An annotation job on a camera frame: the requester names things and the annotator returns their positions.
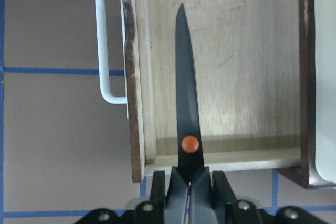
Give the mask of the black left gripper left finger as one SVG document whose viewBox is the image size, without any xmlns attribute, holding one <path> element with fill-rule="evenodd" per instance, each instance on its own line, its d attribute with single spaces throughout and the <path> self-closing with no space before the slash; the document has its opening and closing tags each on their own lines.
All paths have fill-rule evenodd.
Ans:
<svg viewBox="0 0 336 224">
<path fill-rule="evenodd" d="M 152 189 L 150 198 L 135 207 L 133 210 L 126 210 L 118 216 L 115 211 L 105 208 L 95 209 L 77 223 L 163 223 L 163 208 L 165 201 L 165 172 L 153 173 Z"/>
</svg>

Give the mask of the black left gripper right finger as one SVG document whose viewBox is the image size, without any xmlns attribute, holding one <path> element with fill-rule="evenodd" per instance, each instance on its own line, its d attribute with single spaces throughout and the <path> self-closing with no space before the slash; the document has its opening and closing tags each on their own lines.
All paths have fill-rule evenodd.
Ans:
<svg viewBox="0 0 336 224">
<path fill-rule="evenodd" d="M 214 171 L 212 178 L 217 223 L 325 223 L 294 206 L 282 207 L 273 216 L 247 199 L 237 199 L 224 172 Z"/>
</svg>

